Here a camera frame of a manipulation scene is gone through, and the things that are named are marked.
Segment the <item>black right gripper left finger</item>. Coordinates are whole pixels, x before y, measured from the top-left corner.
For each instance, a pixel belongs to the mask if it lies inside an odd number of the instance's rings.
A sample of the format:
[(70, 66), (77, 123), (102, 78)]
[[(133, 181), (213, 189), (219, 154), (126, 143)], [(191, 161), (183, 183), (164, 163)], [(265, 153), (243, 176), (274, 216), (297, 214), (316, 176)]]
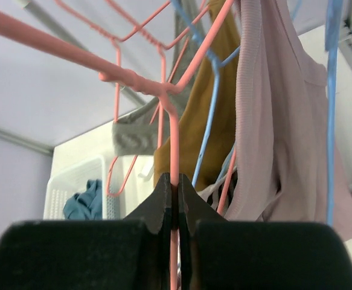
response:
[(171, 197), (170, 174), (163, 173), (152, 193), (123, 220), (143, 221), (149, 232), (158, 234), (162, 228), (166, 212), (171, 211)]

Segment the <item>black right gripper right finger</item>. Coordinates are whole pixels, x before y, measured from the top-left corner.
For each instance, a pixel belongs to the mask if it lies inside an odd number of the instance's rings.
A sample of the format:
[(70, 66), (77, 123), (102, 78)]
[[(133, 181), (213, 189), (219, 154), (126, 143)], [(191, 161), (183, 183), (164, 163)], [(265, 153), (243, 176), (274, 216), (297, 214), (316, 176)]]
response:
[(197, 194), (183, 173), (179, 174), (178, 216), (181, 237), (193, 236), (199, 221), (221, 221), (221, 215)]

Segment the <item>mauve pink tank top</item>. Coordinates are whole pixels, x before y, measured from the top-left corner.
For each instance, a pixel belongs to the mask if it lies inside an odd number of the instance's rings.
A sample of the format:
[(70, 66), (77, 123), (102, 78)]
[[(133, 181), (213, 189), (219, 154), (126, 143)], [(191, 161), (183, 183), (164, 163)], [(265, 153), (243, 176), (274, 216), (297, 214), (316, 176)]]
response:
[(327, 217), (327, 73), (303, 49), (286, 1), (238, 1), (238, 221)]

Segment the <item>light blue wire hanger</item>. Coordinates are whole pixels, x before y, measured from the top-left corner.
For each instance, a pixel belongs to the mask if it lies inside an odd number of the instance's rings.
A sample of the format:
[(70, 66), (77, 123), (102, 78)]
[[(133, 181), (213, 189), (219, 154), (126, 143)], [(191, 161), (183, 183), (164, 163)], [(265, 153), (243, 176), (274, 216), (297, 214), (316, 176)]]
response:
[(272, 219), (323, 222), (342, 237), (352, 236), (352, 198), (334, 140), (336, 61), (316, 63), (303, 49), (285, 1), (264, 6), (280, 197)]

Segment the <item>pink wire hanger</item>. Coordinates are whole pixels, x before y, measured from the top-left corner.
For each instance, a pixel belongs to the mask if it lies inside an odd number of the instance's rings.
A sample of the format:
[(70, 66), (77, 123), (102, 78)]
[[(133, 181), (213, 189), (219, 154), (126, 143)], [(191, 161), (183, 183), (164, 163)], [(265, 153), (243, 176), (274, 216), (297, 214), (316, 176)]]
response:
[(152, 234), (143, 221), (25, 221), (0, 238), (0, 289), (208, 289), (212, 273), (199, 266), (208, 239), (221, 221), (199, 221), (193, 236), (181, 237), (178, 220), (178, 114), (168, 95), (183, 89), (77, 49), (0, 12), (0, 35), (26, 46), (107, 73), (135, 91), (156, 96), (170, 117), (171, 211)]

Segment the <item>teal blue tank top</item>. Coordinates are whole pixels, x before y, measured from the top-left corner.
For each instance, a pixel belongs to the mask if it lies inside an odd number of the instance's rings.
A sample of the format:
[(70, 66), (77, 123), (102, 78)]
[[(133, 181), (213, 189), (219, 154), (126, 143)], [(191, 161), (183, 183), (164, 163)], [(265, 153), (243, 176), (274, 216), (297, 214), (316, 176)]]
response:
[(102, 220), (102, 180), (89, 179), (86, 190), (75, 193), (63, 208), (67, 220)]

